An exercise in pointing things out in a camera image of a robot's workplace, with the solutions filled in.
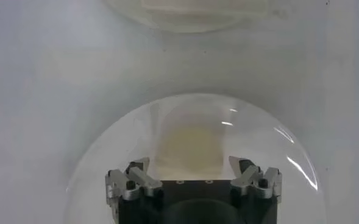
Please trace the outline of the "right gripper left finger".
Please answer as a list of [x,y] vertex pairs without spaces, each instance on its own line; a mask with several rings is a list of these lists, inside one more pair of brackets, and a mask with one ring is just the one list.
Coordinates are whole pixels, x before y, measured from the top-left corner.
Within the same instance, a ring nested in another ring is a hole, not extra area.
[[105,175],[105,197],[108,205],[114,205],[119,198],[135,200],[141,191],[147,197],[154,197],[163,188],[160,180],[147,174],[150,159],[144,157],[131,161],[125,171],[109,170]]

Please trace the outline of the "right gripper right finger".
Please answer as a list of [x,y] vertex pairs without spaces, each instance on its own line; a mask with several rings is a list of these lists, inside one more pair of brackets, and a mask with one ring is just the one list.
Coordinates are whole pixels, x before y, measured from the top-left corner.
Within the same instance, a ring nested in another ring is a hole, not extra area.
[[230,185],[238,190],[241,196],[248,195],[250,190],[260,199],[275,197],[277,203],[282,201],[282,173],[278,168],[269,167],[266,172],[247,158],[229,156],[229,164],[235,175]]

